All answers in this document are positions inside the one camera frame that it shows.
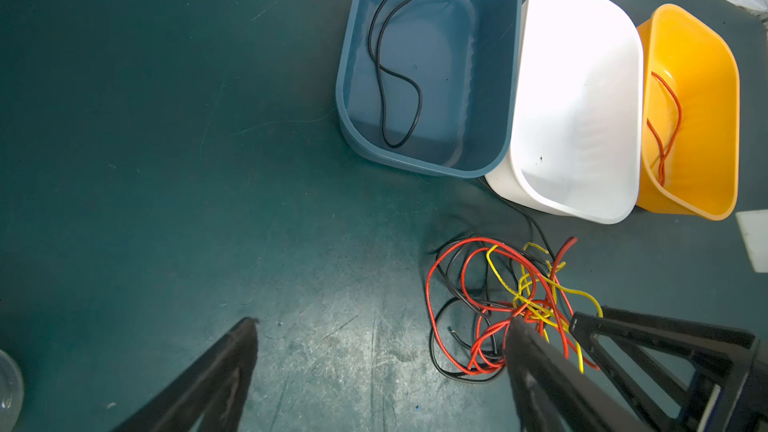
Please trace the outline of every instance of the yellow plastic bin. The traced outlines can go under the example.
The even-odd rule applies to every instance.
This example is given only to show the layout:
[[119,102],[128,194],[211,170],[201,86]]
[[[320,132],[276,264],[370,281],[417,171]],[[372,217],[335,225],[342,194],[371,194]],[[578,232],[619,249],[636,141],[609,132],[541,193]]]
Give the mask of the yellow plastic bin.
[[[739,187],[734,54],[712,29],[676,5],[656,9],[638,32],[645,63],[638,206],[722,220],[734,210]],[[678,116],[680,128],[669,148]],[[659,140],[666,155],[661,173]]]

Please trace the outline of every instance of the red wire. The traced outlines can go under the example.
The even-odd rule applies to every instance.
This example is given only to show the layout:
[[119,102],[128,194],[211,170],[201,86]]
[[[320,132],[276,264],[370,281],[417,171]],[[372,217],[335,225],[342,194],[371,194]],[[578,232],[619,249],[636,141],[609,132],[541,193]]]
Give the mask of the red wire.
[[[550,273],[550,277],[552,282],[555,282],[559,284],[559,280],[557,279],[557,275],[555,273],[557,266],[560,262],[562,262],[562,258],[565,255],[565,253],[570,249],[570,247],[575,244],[577,241],[576,237],[571,237],[569,240],[566,241],[565,244],[563,244],[562,248],[560,249],[560,252],[555,256],[554,258],[554,264],[552,264],[552,272]],[[475,342],[470,348],[469,351],[469,362],[467,365],[463,365],[458,362],[456,358],[454,358],[446,349],[446,346],[442,342],[442,339],[440,337],[440,333],[437,329],[437,323],[435,320],[435,313],[432,309],[432,300],[429,293],[429,284],[432,280],[432,274],[434,274],[435,270],[437,269],[437,266],[442,263],[443,260],[446,259],[447,256],[452,254],[457,248],[463,247],[464,245],[467,245],[472,242],[484,242],[485,244],[491,244],[496,245],[497,248],[494,250],[494,253],[501,254],[507,258],[510,258],[513,261],[516,261],[517,263],[521,264],[525,269],[528,270],[528,273],[532,277],[532,290],[531,290],[531,297],[535,297],[536,295],[536,287],[537,282],[541,282],[544,285],[544,292],[546,294],[545,299],[533,299],[532,302],[535,304],[538,304],[542,306],[543,308],[546,308],[547,310],[552,311],[552,315],[554,316],[555,323],[557,324],[556,329],[560,333],[561,340],[563,342],[563,354],[566,358],[568,358],[568,350],[572,349],[576,351],[576,346],[573,341],[568,339],[565,336],[565,330],[563,328],[563,321],[561,312],[558,310],[557,305],[554,301],[554,295],[557,293],[556,290],[554,290],[554,287],[549,286],[544,280],[543,276],[533,264],[530,263],[529,260],[525,258],[522,254],[515,251],[513,248],[510,248],[509,246],[505,245],[502,242],[496,241],[492,238],[487,237],[472,237],[472,238],[466,238],[465,240],[462,240],[460,242],[457,242],[456,244],[449,247],[438,259],[435,261],[435,263],[432,265],[432,267],[429,269],[429,273],[427,274],[427,280],[426,280],[426,301],[427,301],[427,310],[429,312],[429,320],[432,322],[432,330],[435,334],[435,339],[438,343],[438,346],[440,347],[440,350],[444,353],[444,355],[447,357],[448,360],[451,361],[451,363],[459,369],[461,372],[463,372],[466,375],[480,375],[480,374],[493,374],[498,369],[504,367],[504,359],[501,359],[499,361],[494,362],[493,360],[489,360],[485,357],[483,351],[482,351],[482,345],[485,341],[489,340],[490,337],[492,337],[494,334],[497,334],[498,332],[504,331],[504,339],[502,342],[502,347],[506,345],[506,330],[509,327],[510,321],[513,317],[516,317],[518,315],[523,316],[523,319],[526,322],[537,324],[537,331],[540,334],[544,334],[544,323],[541,320],[535,319],[532,317],[533,313],[531,309],[528,308],[527,304],[523,304],[521,306],[513,306],[509,302],[500,302],[500,304],[503,304],[504,307],[499,307],[497,305],[486,305],[486,304],[480,304],[469,295],[467,292],[466,287],[466,271],[467,266],[472,260],[473,257],[475,257],[476,254],[484,253],[490,250],[491,247],[485,246],[475,249],[474,251],[470,252],[469,255],[466,257],[464,261],[464,265],[462,266],[462,272],[460,275],[460,282],[462,286],[462,292],[464,293],[467,301],[474,305],[476,308],[478,308],[481,312],[506,312],[510,314],[510,318],[497,322],[495,324],[491,324],[489,327],[486,327],[485,331],[482,330],[482,322],[483,317],[478,317],[477,323],[475,324]],[[568,298],[565,296],[565,293],[560,291],[563,297],[563,300],[565,301],[566,305],[568,306],[568,310],[571,312],[571,315],[573,314],[573,309],[571,308],[571,304],[568,301]],[[584,362],[592,368],[598,368],[596,365],[592,364],[589,360],[584,360]]]
[[659,185],[664,187],[664,184],[667,181],[666,161],[667,157],[670,155],[670,152],[672,152],[672,145],[674,144],[674,140],[677,138],[677,133],[680,131],[680,123],[683,121],[683,107],[680,105],[680,101],[677,99],[677,96],[674,94],[674,92],[672,92],[672,88],[669,87],[669,84],[667,84],[667,82],[665,82],[664,79],[662,79],[656,72],[651,72],[650,74],[654,76],[659,82],[661,82],[661,84],[665,89],[667,89],[667,92],[670,93],[672,99],[677,105],[677,126],[674,128],[674,132],[672,132],[672,138],[670,139],[670,144],[667,146],[666,152],[664,151],[664,143],[661,141],[661,137],[659,137],[659,134],[656,132],[656,129],[654,129],[654,126],[650,124],[650,119],[646,119],[648,128],[654,134],[656,143],[659,147]]

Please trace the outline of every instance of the teal floor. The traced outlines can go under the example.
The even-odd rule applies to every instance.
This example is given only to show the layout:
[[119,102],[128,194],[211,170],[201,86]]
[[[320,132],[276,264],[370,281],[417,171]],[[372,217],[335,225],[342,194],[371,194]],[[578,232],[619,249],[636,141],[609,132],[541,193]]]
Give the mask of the teal floor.
[[[768,208],[760,22],[724,0],[613,1],[636,24],[679,4],[730,44],[736,209]],[[432,369],[422,280],[456,233],[520,244],[528,226],[475,182],[345,144],[350,2],[0,1],[0,348],[24,371],[18,432],[109,430],[246,315],[260,354],[243,432],[519,430],[506,380]],[[579,237],[563,280],[603,304],[768,337],[768,276],[735,217],[536,216],[552,242]]]

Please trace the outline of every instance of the black cable in blue bin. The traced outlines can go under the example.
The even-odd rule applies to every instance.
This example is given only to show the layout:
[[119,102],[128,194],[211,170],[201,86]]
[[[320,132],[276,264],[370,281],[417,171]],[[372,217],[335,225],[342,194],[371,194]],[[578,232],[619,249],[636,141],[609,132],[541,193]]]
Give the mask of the black cable in blue bin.
[[[422,104],[423,104],[423,98],[422,98],[422,89],[418,86],[418,84],[413,80],[410,79],[403,74],[400,74],[398,72],[395,72],[393,70],[387,69],[381,64],[381,45],[382,45],[382,38],[384,37],[384,30],[386,29],[387,24],[389,24],[389,21],[392,19],[392,17],[397,14],[397,11],[406,6],[409,2],[412,0],[404,0],[400,4],[398,4],[394,9],[392,9],[392,12],[389,13],[389,15],[384,19],[384,22],[382,23],[382,28],[379,31],[379,39],[376,42],[376,50],[374,51],[372,44],[371,44],[371,36],[373,35],[373,26],[376,24],[376,19],[379,17],[379,14],[382,11],[382,8],[384,8],[384,4],[386,4],[388,0],[382,0],[381,4],[379,5],[379,8],[376,9],[376,13],[373,15],[373,19],[371,20],[371,26],[368,29],[368,53],[371,57],[371,60],[376,64],[376,80],[379,83],[379,94],[382,101],[382,119],[381,119],[381,128],[382,128],[382,137],[384,138],[384,143],[388,145],[390,149],[397,149],[398,147],[402,146],[406,142],[408,142],[408,139],[411,138],[411,135],[413,134],[413,130],[416,128],[416,124],[418,123],[418,118],[422,114]],[[411,128],[408,130],[408,133],[405,137],[402,138],[402,140],[398,143],[392,143],[387,139],[386,136],[386,96],[384,94],[384,82],[382,82],[382,71],[388,73],[390,76],[397,77],[400,80],[404,80],[411,84],[414,89],[416,89],[416,93],[418,94],[418,105],[416,107],[416,114],[413,117],[413,122],[411,123]]]

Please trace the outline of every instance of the tangled wires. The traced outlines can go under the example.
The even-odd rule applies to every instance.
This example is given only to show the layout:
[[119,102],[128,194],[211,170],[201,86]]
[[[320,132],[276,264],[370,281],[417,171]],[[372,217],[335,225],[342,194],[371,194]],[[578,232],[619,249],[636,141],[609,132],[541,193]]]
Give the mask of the tangled wires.
[[[566,314],[572,317],[573,309],[566,293],[578,294],[588,298],[595,304],[598,309],[598,315],[602,317],[600,304],[586,292],[563,287],[557,276],[557,273],[565,266],[563,256],[576,241],[576,237],[571,237],[567,240],[560,251],[553,256],[553,262],[539,260],[527,252],[528,247],[533,246],[552,256],[550,251],[538,245],[529,242],[522,250],[518,250],[487,237],[472,236],[459,239],[439,249],[435,264],[429,269],[426,280],[427,309],[429,311],[429,319],[432,321],[432,331],[429,337],[429,354],[436,369],[447,378],[471,384],[487,383],[495,379],[504,371],[505,366],[503,353],[504,338],[501,338],[502,345],[499,347],[497,334],[502,333],[505,336],[511,319],[518,315],[522,316],[526,322],[535,324],[536,330],[547,341],[549,341],[546,331],[547,326],[554,328],[562,340],[565,357],[568,358],[570,350],[575,351],[578,355],[579,368],[582,373],[584,372],[584,363],[597,369],[596,365],[583,357],[581,346],[578,342],[567,336],[570,320],[566,319]],[[470,292],[466,286],[467,266],[475,255],[478,254],[482,254],[486,261],[485,284],[483,290]],[[494,254],[501,255],[505,262],[508,261],[508,270],[516,282],[516,290],[507,285],[499,273],[496,264],[492,260]],[[459,261],[461,256],[464,257],[463,261]],[[450,272],[457,262],[462,264],[458,275],[459,286],[456,286],[453,279],[450,278]],[[520,278],[514,273],[515,263],[520,264],[520,271],[522,273]],[[504,286],[507,292],[512,295],[511,302],[491,300],[488,289],[489,269],[493,271],[496,279]],[[435,315],[432,308],[429,292],[430,282],[435,271],[442,276],[448,291],[454,296],[453,299],[443,306],[437,315]],[[544,294],[542,297],[537,298],[537,294],[541,290],[544,291]],[[560,302],[558,302],[558,293],[562,297]],[[464,304],[474,312],[476,318],[473,328],[474,341],[472,344],[463,341],[455,331],[449,329],[456,343],[469,353],[469,361],[466,365],[460,363],[448,352],[438,331],[438,324],[441,319],[456,304]],[[493,312],[501,314],[503,320],[493,322]],[[458,371],[446,370],[439,365],[436,357],[435,342]],[[486,342],[489,343],[490,348],[484,348]],[[482,378],[482,376],[487,375],[490,375],[490,377]]]

